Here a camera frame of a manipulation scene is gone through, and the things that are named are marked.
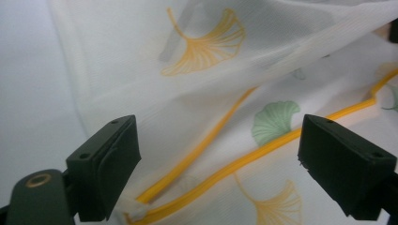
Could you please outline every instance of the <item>yellow line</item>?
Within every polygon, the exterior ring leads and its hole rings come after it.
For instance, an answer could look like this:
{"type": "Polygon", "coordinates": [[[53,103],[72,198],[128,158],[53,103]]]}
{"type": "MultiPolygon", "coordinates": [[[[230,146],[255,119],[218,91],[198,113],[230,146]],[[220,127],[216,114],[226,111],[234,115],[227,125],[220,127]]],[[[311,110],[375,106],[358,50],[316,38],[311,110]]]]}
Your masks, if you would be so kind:
{"type": "Polygon", "coordinates": [[[138,198],[137,201],[140,203],[149,203],[156,198],[162,191],[164,191],[176,178],[178,178],[213,142],[213,140],[220,133],[222,128],[228,122],[228,120],[235,113],[240,104],[255,90],[252,88],[234,104],[229,112],[219,121],[207,136],[190,152],[181,162],[178,163],[169,173],[167,173],[161,180],[155,185],[144,191],[138,198]]]}
{"type": "Polygon", "coordinates": [[[187,37],[184,35],[184,33],[179,29],[178,24],[176,23],[176,19],[173,16],[173,12],[170,8],[167,8],[167,14],[169,15],[170,21],[172,22],[176,32],[182,37],[187,39],[187,37]]]}
{"type": "MultiPolygon", "coordinates": [[[[348,115],[350,113],[353,113],[353,112],[359,111],[361,109],[364,109],[366,107],[374,105],[376,103],[375,94],[377,93],[377,91],[379,91],[390,79],[392,79],[397,74],[398,74],[398,69],[395,69],[394,71],[390,72],[385,78],[383,78],[380,82],[378,82],[372,88],[371,97],[369,99],[362,101],[358,104],[352,105],[350,107],[347,107],[345,109],[342,109],[333,114],[330,114],[329,116],[327,116],[327,118],[335,120],[335,119],[341,118],[345,115],[348,115]]],[[[257,150],[249,153],[248,155],[231,162],[224,168],[213,173],[208,179],[206,179],[199,186],[195,187],[194,189],[187,192],[186,194],[180,196],[179,198],[177,198],[163,206],[149,210],[147,215],[142,220],[137,221],[137,223],[134,222],[134,224],[152,223],[152,222],[161,220],[161,219],[173,214],[174,212],[178,211],[182,207],[193,202],[196,198],[198,198],[199,196],[204,194],[207,190],[209,190],[212,186],[217,184],[217,182],[222,180],[224,177],[237,171],[238,169],[242,168],[243,166],[259,159],[260,157],[265,156],[266,154],[274,151],[275,149],[295,140],[296,138],[298,138],[300,136],[300,133],[301,133],[301,128],[293,130],[293,131],[283,135],[282,137],[275,139],[274,141],[271,141],[271,142],[267,143],[266,145],[258,148],[257,150]]],[[[128,214],[125,214],[125,216],[126,216],[127,222],[129,224],[133,224],[132,221],[130,220],[130,218],[128,217],[128,214]]]]}

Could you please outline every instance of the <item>white fabric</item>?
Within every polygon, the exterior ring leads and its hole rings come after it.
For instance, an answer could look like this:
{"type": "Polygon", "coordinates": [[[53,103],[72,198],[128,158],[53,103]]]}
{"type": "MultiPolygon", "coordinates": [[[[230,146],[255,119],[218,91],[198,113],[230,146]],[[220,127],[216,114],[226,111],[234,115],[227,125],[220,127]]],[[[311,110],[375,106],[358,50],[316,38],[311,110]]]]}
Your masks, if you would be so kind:
{"type": "Polygon", "coordinates": [[[149,205],[135,201],[134,197],[132,196],[128,197],[124,195],[124,197],[118,201],[115,210],[118,210],[119,212],[130,212],[129,217],[132,219],[132,221],[137,221],[142,219],[147,214],[149,205]]]}
{"type": "MultiPolygon", "coordinates": [[[[135,198],[163,177],[203,139],[245,90],[261,85],[219,138],[180,178],[184,185],[175,183],[151,207],[168,203],[233,159],[255,149],[253,119],[267,104],[297,102],[300,110],[293,115],[291,126],[298,128],[305,113],[326,115],[363,100],[377,81],[375,70],[397,59],[396,47],[372,35],[343,47],[397,18],[398,1],[51,3],[87,132],[93,134],[116,117],[137,116],[143,159],[122,199],[135,198]],[[236,55],[204,69],[204,64],[211,60],[201,58],[201,63],[193,62],[195,67],[187,68],[189,73],[165,75],[164,69],[174,65],[188,45],[173,27],[167,8],[189,38],[209,34],[222,15],[233,15],[237,22],[231,29],[244,31],[244,36],[231,43],[236,55]]],[[[352,219],[346,220],[333,202],[325,204],[325,208],[316,206],[327,198],[314,182],[307,183],[310,178],[293,160],[295,154],[292,150],[283,160],[274,158],[272,175],[258,182],[275,184],[276,190],[285,182],[281,177],[290,177],[305,205],[303,224],[356,224],[352,219]]],[[[253,177],[261,175],[262,170],[265,169],[253,172],[253,177]]],[[[246,186],[250,176],[244,177],[241,180],[246,186]]],[[[198,201],[160,223],[254,223],[255,217],[245,214],[249,213],[249,206],[245,207],[248,203],[232,198],[238,196],[234,194],[238,189],[231,182],[233,177],[225,179],[198,201]],[[229,207],[236,203],[243,206],[229,207]],[[238,209],[246,211],[237,213],[238,209]]],[[[268,192],[260,183],[251,187],[268,192]]]]}

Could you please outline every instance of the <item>green ginkgo leaf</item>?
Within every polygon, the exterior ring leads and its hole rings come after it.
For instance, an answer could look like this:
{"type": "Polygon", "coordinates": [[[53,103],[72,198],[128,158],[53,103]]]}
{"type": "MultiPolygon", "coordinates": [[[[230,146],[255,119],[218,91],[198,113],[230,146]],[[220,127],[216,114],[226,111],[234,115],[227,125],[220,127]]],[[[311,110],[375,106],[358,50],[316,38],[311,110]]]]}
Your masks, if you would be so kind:
{"type": "Polygon", "coordinates": [[[299,105],[294,101],[269,103],[254,117],[252,135],[259,146],[288,133],[292,116],[299,112],[299,105]]]}
{"type": "Polygon", "coordinates": [[[395,110],[398,112],[398,87],[387,84],[388,88],[392,91],[394,97],[394,105],[391,108],[383,108],[383,110],[395,110]]]}

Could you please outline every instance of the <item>ginkgo leaf print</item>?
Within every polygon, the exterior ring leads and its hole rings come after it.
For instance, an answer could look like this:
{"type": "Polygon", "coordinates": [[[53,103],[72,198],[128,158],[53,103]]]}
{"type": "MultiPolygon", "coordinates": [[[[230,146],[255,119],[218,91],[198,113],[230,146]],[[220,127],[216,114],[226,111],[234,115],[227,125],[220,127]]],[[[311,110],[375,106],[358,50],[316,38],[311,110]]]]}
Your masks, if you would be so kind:
{"type": "Polygon", "coordinates": [[[299,105],[294,101],[269,103],[254,117],[252,135],[259,146],[288,133],[292,116],[299,112],[299,105]]]}
{"type": "Polygon", "coordinates": [[[235,175],[242,193],[257,211],[257,225],[299,225],[301,224],[301,198],[292,181],[286,181],[284,189],[275,197],[257,201],[252,198],[235,175]]]}
{"type": "Polygon", "coordinates": [[[394,97],[394,104],[390,108],[383,108],[383,110],[395,110],[398,112],[398,87],[387,84],[388,88],[392,91],[394,97]]]}
{"type": "Polygon", "coordinates": [[[295,71],[293,71],[293,77],[295,77],[298,80],[305,80],[307,79],[305,76],[305,73],[302,72],[301,68],[296,69],[295,71]]]}
{"type": "Polygon", "coordinates": [[[178,62],[165,68],[161,74],[174,76],[213,67],[233,58],[245,38],[245,30],[235,12],[227,8],[216,27],[203,37],[187,37],[179,29],[170,8],[167,9],[175,30],[186,41],[186,50],[178,62]]]}

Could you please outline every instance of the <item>black clamp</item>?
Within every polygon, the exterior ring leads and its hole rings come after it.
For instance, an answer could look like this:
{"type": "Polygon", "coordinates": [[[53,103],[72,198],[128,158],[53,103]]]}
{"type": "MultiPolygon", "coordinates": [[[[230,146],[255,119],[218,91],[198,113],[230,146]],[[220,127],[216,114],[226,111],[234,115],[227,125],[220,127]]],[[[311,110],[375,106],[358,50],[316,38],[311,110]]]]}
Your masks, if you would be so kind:
{"type": "Polygon", "coordinates": [[[298,160],[347,216],[398,224],[397,157],[326,118],[305,115],[298,160]]]}
{"type": "Polygon", "coordinates": [[[141,156],[135,116],[108,123],[67,158],[64,172],[35,172],[19,181],[0,224],[71,225],[109,218],[141,156]]]}

